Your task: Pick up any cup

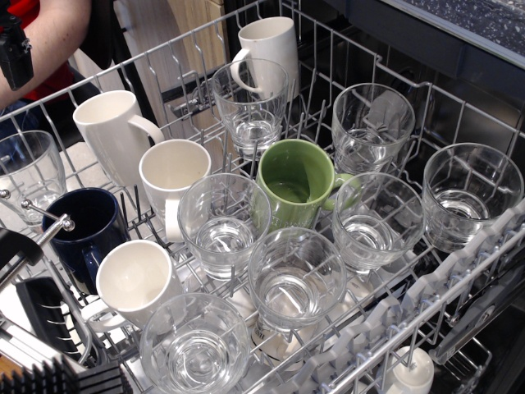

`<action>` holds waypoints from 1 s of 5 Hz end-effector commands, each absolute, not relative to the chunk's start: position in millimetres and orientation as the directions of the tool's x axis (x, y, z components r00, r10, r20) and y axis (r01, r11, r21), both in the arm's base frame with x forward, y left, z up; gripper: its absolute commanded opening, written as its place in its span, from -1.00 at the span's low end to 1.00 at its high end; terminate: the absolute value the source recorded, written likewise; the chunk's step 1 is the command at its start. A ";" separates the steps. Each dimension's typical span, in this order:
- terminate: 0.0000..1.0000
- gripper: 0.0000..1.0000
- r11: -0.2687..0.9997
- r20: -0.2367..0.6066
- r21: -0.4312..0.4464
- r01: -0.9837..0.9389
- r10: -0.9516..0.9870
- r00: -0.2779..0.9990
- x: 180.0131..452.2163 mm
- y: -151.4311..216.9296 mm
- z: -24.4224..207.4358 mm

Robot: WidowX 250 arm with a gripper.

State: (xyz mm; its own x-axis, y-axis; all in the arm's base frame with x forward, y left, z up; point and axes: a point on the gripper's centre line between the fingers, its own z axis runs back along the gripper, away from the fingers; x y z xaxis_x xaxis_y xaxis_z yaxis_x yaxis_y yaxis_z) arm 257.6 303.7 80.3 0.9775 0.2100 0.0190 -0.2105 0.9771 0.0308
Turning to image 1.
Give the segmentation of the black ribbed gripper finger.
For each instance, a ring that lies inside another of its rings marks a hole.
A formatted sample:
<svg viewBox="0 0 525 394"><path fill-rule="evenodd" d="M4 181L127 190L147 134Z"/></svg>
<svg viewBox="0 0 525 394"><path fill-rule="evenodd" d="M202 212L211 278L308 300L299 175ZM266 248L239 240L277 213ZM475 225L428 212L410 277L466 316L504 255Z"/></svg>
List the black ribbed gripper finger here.
<svg viewBox="0 0 525 394"><path fill-rule="evenodd" d="M63 298L50 277L34 277L15 284L36 337L49 346L78 361L81 353L66 327L61 306Z"/></svg>
<svg viewBox="0 0 525 394"><path fill-rule="evenodd" d="M132 393L132 386L117 362L76 372L60 358L2 374L1 393Z"/></svg>

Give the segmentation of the person's bare forearm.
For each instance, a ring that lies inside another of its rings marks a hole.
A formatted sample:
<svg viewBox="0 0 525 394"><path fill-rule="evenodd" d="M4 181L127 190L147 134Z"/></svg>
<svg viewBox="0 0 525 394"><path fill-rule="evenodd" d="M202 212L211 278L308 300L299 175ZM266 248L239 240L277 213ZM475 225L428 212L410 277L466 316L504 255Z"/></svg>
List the person's bare forearm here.
<svg viewBox="0 0 525 394"><path fill-rule="evenodd" d="M1 79L1 108L35 90L83 43L89 28L90 1L41 1L39 14L25 29L32 46L33 78L18 90Z"/></svg>

